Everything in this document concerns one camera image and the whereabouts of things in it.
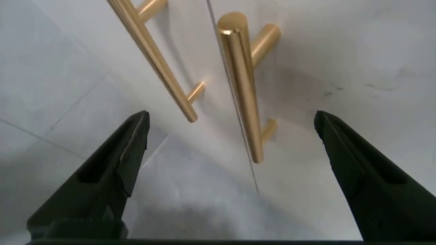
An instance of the robotic claw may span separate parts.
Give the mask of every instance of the robotic claw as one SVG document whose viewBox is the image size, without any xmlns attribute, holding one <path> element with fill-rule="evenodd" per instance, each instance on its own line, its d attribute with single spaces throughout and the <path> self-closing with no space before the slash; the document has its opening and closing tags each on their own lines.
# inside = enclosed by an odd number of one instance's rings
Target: robotic claw
<svg viewBox="0 0 436 245">
<path fill-rule="evenodd" d="M 148 112 L 130 116 L 29 218 L 29 244 L 183 242 L 129 240 L 121 220 L 146 150 L 149 127 Z M 431 193 L 338 117 L 317 112 L 315 130 L 364 241 L 290 244 L 436 244 L 436 198 Z"/>
</svg>

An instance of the black metal jaw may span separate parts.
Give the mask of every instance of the black metal jaw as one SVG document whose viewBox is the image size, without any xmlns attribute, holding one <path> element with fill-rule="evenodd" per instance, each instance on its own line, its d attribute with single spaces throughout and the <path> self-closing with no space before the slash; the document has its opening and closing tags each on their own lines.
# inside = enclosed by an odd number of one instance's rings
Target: black metal jaw
<svg viewBox="0 0 436 245">
<path fill-rule="evenodd" d="M 148 112 L 130 116 L 30 217 L 27 229 L 32 240 L 48 233 L 54 236 L 53 230 L 48 232 L 52 223 L 62 224 L 63 231 L 65 227 L 77 231 L 80 227 L 103 225 L 108 232 L 110 223 L 119 227 L 135 186 L 149 129 Z M 114 235 L 123 233 L 114 231 Z"/>
<path fill-rule="evenodd" d="M 435 241 L 436 198 L 338 117 L 315 129 L 364 241 Z"/>
</svg>

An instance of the brass bar pull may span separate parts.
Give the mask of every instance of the brass bar pull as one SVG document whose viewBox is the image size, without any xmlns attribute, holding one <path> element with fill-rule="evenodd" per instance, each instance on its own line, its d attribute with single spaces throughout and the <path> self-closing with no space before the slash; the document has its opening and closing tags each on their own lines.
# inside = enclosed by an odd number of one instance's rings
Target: brass bar pull
<svg viewBox="0 0 436 245">
<path fill-rule="evenodd" d="M 248 21 L 244 14 L 231 12 L 222 16 L 218 20 L 217 28 L 251 158 L 255 163 L 261 163 L 264 160 L 263 145 L 277 130 L 277 121 L 268 119 L 261 131 L 253 68 L 279 41 L 280 29 L 276 25 L 267 24 L 250 45 Z"/>
<path fill-rule="evenodd" d="M 189 93 L 189 96 L 186 96 L 144 25 L 146 21 L 168 4 L 168 0 L 146 0 L 138 9 L 135 9 L 130 0 L 108 0 L 108 3 L 120 18 L 124 27 L 149 61 L 151 67 L 155 70 L 157 76 L 159 76 L 187 120 L 191 123 L 197 121 L 198 116 L 192 107 L 192 102 L 204 91 L 204 83 L 197 83 L 196 87 Z"/>
</svg>

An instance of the white cabinet door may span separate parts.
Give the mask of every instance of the white cabinet door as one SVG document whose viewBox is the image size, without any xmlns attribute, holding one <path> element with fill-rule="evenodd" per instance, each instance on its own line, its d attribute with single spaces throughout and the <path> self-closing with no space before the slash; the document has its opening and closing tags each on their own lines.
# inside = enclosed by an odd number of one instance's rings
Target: white cabinet door
<svg viewBox="0 0 436 245">
<path fill-rule="evenodd" d="M 198 115 L 194 123 L 187 121 L 107 1 L 34 2 L 130 89 L 132 97 L 150 112 L 152 125 L 202 151 L 255 191 L 207 2 L 169 0 L 146 23 L 182 89 L 188 93 L 197 82 L 206 85 L 193 103 Z"/>
<path fill-rule="evenodd" d="M 263 164 L 253 163 L 261 195 L 318 231 L 314 239 L 361 239 L 314 130 L 317 110 L 342 118 L 436 193 L 436 2 L 210 2 L 215 22 L 244 13 L 251 38 L 268 22 L 282 32 L 255 71 L 261 123 L 279 125 Z"/>
</svg>

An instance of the tile grout line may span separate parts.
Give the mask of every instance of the tile grout line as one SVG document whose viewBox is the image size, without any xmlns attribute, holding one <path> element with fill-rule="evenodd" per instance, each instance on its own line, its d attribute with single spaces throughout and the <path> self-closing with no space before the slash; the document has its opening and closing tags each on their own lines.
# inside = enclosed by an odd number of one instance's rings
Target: tile grout line
<svg viewBox="0 0 436 245">
<path fill-rule="evenodd" d="M 46 135 L 50 130 L 52 130 L 65 116 L 67 116 L 67 114 L 69 113 L 69 112 L 71 112 L 71 110 L 73 110 L 73 108 L 76 106 L 76 105 L 78 105 L 81 101 L 82 101 L 82 99 L 83 98 L 85 98 L 98 84 L 100 84 L 103 80 L 104 80 L 104 78 L 106 78 L 106 76 L 107 76 L 107 74 L 105 73 L 101 78 L 99 78 L 99 80 L 90 88 L 90 89 L 88 89 L 88 91 L 87 92 L 85 92 L 80 98 L 79 98 L 79 100 L 77 100 L 69 109 L 68 109 L 68 111 L 66 111 L 66 113 L 64 113 L 64 115 L 62 115 L 61 117 L 60 117 L 60 119 L 57 121 L 57 122 L 55 122 L 46 132 L 44 132 L 42 135 Z"/>
<path fill-rule="evenodd" d="M 39 140 L 42 140 L 42 141 L 44 141 L 44 142 L 46 142 L 46 143 L 49 143 L 49 144 L 51 144 L 51 145 L 53 145 L 53 146 L 57 146 L 57 147 L 59 147 L 59 148 L 61 148 L 62 150 L 65 150 L 65 151 L 67 151 L 67 152 L 69 152 L 69 153 L 72 153 L 73 155 L 75 155 L 76 157 L 80 157 L 81 159 L 86 159 L 86 157 L 84 157 L 84 156 L 81 156 L 81 155 L 79 155 L 79 154 L 77 154 L 77 153 L 75 153 L 75 152 L 73 152 L 73 151 L 71 151 L 71 150 L 69 150 L 69 149 L 67 149 L 67 148 L 65 148 L 65 147 L 63 147 L 63 146 L 60 146 L 60 145 L 58 145 L 58 144 L 56 144 L 56 143 L 53 143 L 53 142 L 51 142 L 51 141 L 49 141 L 49 140 L 46 140 L 46 139 L 44 139 L 43 137 L 41 137 L 41 136 L 38 136 L 38 135 L 36 135 L 36 134 L 34 134 L 34 133 L 32 133 L 32 132 L 30 132 L 30 131 L 28 131 L 28 130 L 26 130 L 26 129 L 22 129 L 22 128 L 20 128 L 20 127 L 18 127 L 18 126 L 16 126 L 16 125 L 13 125 L 12 123 L 9 123 L 9 122 L 7 122 L 7 121 L 5 121 L 5 120 L 3 120 L 3 119 L 0 119 L 0 122 L 2 122 L 2 123 L 5 123 L 5 124 L 7 124 L 7 125 L 9 125 L 9 126 L 11 126 L 11 127 L 13 127 L 13 128 L 15 128 L 15 129 L 18 129 L 18 130 L 20 130 L 20 131 L 23 131 L 23 132 L 25 132 L 25 133 L 28 133 L 29 135 L 32 135 L 33 137 L 36 137 L 37 139 L 39 139 Z M 24 155 L 30 148 L 32 148 L 35 144 L 37 144 L 38 142 L 39 142 L 39 140 L 37 140 L 35 143 L 33 143 L 31 146 L 29 146 L 21 155 Z"/>
</svg>

